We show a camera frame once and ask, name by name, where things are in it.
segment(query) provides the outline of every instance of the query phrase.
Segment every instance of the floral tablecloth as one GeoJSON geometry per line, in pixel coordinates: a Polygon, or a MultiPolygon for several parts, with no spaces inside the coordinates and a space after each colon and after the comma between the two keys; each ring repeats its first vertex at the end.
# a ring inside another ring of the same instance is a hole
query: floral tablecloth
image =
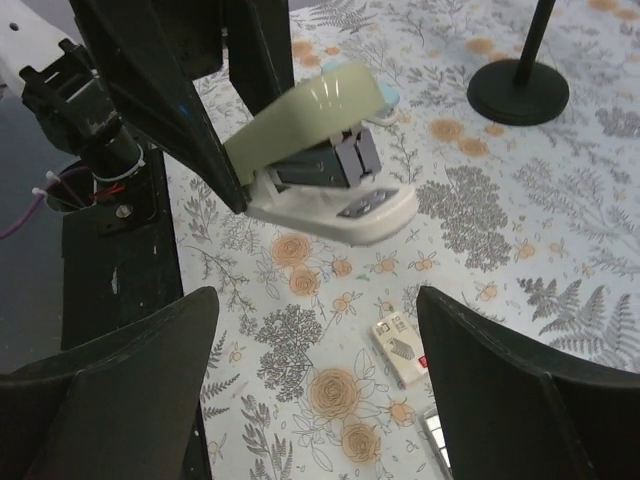
{"type": "MultiPolygon", "coordinates": [[[[202,388],[218,479],[437,478],[419,415],[372,348],[389,312],[416,323],[431,284],[571,354],[640,372],[640,6],[559,0],[540,58],[571,87],[563,115],[509,128],[468,105],[470,76],[518,56],[534,2],[332,0],[292,14],[298,78],[366,62],[401,96],[372,126],[385,175],[420,212],[350,248],[234,216],[168,163],[185,289],[221,314],[202,388]]],[[[197,82],[223,139],[249,120],[227,72],[197,82]]]]}

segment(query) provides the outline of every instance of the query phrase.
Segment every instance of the floral pattern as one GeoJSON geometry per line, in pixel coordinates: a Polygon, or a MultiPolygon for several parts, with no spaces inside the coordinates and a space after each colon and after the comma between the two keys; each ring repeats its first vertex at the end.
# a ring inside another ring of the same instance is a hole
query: floral pattern
{"type": "MultiPolygon", "coordinates": [[[[556,120],[496,125],[466,88],[517,57],[524,0],[328,0],[291,14],[298,80],[356,60],[398,90],[399,121],[370,126],[382,176],[419,214],[368,248],[233,215],[167,162],[185,290],[221,313],[201,399],[217,478],[430,478],[418,418],[428,380],[402,389],[370,326],[433,285],[562,351],[640,372],[640,6],[557,0],[540,60],[567,78],[556,120]]],[[[196,88],[225,140],[251,115],[228,71],[196,88]]]]}

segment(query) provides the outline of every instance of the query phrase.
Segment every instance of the table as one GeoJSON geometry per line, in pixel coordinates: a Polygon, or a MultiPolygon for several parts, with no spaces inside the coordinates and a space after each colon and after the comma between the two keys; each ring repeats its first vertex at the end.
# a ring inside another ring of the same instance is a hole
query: table
{"type": "MultiPolygon", "coordinates": [[[[349,248],[233,216],[170,162],[185,289],[221,313],[202,389],[217,478],[437,478],[419,416],[369,327],[420,285],[565,352],[640,372],[640,6],[560,0],[540,59],[571,86],[564,114],[509,128],[467,104],[470,76],[517,56],[534,2],[331,0],[292,14],[297,78],[367,63],[401,118],[371,127],[385,175],[420,213],[349,248]]],[[[250,118],[227,72],[197,82],[223,139],[250,118]]]]}

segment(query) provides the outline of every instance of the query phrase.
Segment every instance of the light blue object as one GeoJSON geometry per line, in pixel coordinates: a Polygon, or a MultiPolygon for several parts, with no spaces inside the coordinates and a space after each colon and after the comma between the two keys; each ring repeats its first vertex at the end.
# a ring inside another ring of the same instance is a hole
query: light blue object
{"type": "MultiPolygon", "coordinates": [[[[331,60],[322,67],[322,73],[327,73],[339,66],[340,62],[338,60],[331,60]]],[[[400,94],[386,83],[378,82],[378,88],[382,92],[387,108],[378,112],[376,116],[379,118],[386,118],[391,114],[391,110],[400,103],[400,94]]]]}

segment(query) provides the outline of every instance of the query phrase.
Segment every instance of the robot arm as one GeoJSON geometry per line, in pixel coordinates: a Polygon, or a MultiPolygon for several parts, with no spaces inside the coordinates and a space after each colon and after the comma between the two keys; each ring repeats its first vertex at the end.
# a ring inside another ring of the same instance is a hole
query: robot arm
{"type": "MultiPolygon", "coordinates": [[[[140,0],[70,1],[91,58],[20,0],[0,0],[0,74],[36,114],[49,140],[79,155],[99,183],[125,179],[143,164],[122,115],[201,175],[236,213],[351,245],[383,240],[416,213],[412,187],[373,181],[381,164],[362,121],[385,103],[366,67],[345,65],[290,88],[288,29],[286,39],[278,34],[265,45],[260,38],[269,22],[260,23],[260,4],[227,4],[233,5],[226,7],[233,10],[226,12],[231,80],[255,118],[221,146],[191,85],[207,66],[193,68],[192,61],[188,67],[195,73],[185,74],[188,55],[178,55],[172,44],[196,17],[177,25],[170,2],[155,12],[151,2],[140,0]],[[238,15],[258,24],[243,25],[238,15]],[[145,19],[144,28],[134,19],[145,19]],[[168,24],[171,32],[163,31],[168,24]],[[255,51],[246,54],[252,60],[247,63],[238,29],[251,27],[255,51]],[[273,60],[269,48],[279,49],[280,67],[262,62],[268,69],[254,72],[266,78],[247,75],[256,68],[256,55],[273,60]],[[144,116],[149,107],[153,114],[144,116]],[[242,202],[233,200],[239,195],[234,192],[243,192],[242,202]]],[[[215,19],[219,4],[199,5],[212,9],[215,19]]],[[[211,31],[207,26],[194,29],[211,31]]]]}

